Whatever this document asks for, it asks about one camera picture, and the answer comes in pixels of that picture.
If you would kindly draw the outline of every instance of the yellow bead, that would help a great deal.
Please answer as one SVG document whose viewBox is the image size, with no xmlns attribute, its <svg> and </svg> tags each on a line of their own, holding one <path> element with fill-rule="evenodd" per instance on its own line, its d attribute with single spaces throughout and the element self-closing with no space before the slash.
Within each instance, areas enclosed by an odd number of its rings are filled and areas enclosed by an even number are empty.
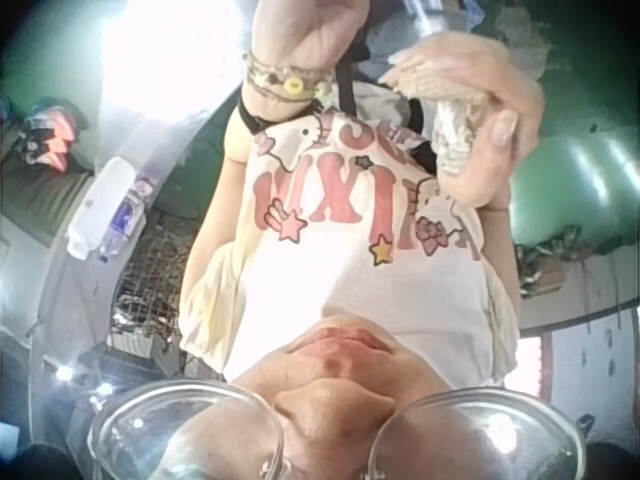
<svg viewBox="0 0 640 480">
<path fill-rule="evenodd" d="M 284 91 L 289 95 L 300 95 L 304 91 L 304 82 L 300 77 L 289 77 L 284 82 Z"/>
</svg>

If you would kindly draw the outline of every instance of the hand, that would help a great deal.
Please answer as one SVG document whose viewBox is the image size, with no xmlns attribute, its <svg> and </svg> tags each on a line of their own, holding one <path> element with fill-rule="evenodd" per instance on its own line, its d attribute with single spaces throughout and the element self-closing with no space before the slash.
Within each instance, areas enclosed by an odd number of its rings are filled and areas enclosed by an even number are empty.
<svg viewBox="0 0 640 480">
<path fill-rule="evenodd" d="M 331 69 L 368 13 L 369 0 L 260 0 L 251 49 L 268 65 Z"/>
<path fill-rule="evenodd" d="M 469 163 L 459 176 L 439 172 L 438 180 L 444 190 L 472 207 L 496 203 L 494 199 L 508 202 L 510 195 L 504 192 L 509 191 L 509 177 L 538 144 L 544 111 L 540 86 L 510 63 L 503 45 L 476 35 L 439 33 L 395 57 L 397 64 L 384 77 L 391 85 L 403 71 L 428 64 L 445 79 L 490 94 L 489 112 Z"/>
</svg>

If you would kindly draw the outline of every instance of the plastic bottle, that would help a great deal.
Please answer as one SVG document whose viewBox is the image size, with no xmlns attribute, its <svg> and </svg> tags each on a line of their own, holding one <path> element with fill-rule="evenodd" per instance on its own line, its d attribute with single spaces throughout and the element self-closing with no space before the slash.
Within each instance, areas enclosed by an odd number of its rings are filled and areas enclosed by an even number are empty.
<svg viewBox="0 0 640 480">
<path fill-rule="evenodd" d="M 131 187 L 113 216 L 100 246 L 100 259 L 103 262 L 120 254 L 144 214 L 145 200 L 152 192 L 153 187 L 146 180 L 139 180 Z"/>
<path fill-rule="evenodd" d="M 69 224 L 67 251 L 71 256 L 86 260 L 100 246 L 135 178 L 135 169 L 125 159 L 113 157 L 107 162 Z"/>
</svg>

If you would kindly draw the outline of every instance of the yellow star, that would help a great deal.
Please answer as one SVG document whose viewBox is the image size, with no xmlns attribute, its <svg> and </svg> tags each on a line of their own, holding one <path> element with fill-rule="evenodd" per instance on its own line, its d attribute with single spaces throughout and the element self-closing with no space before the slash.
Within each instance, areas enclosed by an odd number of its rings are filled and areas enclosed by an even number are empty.
<svg viewBox="0 0 640 480">
<path fill-rule="evenodd" d="M 380 235 L 377 243 L 369 246 L 369 251 L 373 255 L 374 267 L 393 262 L 393 243 L 384 238 L 384 235 Z"/>
</svg>

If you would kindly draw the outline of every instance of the dark strap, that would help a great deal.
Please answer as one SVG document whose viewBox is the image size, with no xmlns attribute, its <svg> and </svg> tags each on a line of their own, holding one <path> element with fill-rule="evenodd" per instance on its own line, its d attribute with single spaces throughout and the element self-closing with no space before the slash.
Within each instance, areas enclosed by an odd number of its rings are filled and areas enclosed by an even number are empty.
<svg viewBox="0 0 640 480">
<path fill-rule="evenodd" d="M 409 110 L 411 112 L 411 116 L 409 117 L 409 124 L 407 125 L 407 128 L 418 135 L 422 135 L 422 130 L 424 130 L 424 112 L 422 110 L 420 100 L 417 98 L 410 98 Z"/>
<path fill-rule="evenodd" d="M 321 105 L 317 100 L 313 100 L 304 110 L 297 113 L 291 118 L 287 118 L 286 120 L 282 120 L 280 122 L 269 122 L 264 118 L 254 117 L 247 110 L 247 106 L 244 104 L 242 100 L 242 94 L 238 98 L 238 113 L 240 114 L 240 118 L 242 122 L 247 126 L 251 134 L 257 135 L 260 132 L 264 132 L 267 128 L 273 127 L 274 125 L 278 125 L 280 123 L 290 122 L 292 120 L 296 120 L 298 118 L 306 117 L 308 115 L 313 115 L 316 112 L 321 110 Z"/>
<path fill-rule="evenodd" d="M 353 72 L 351 70 L 351 47 L 342 56 L 336 66 L 336 81 L 338 82 L 338 100 L 340 110 L 347 115 L 358 116 L 356 97 L 353 93 Z"/>
</svg>

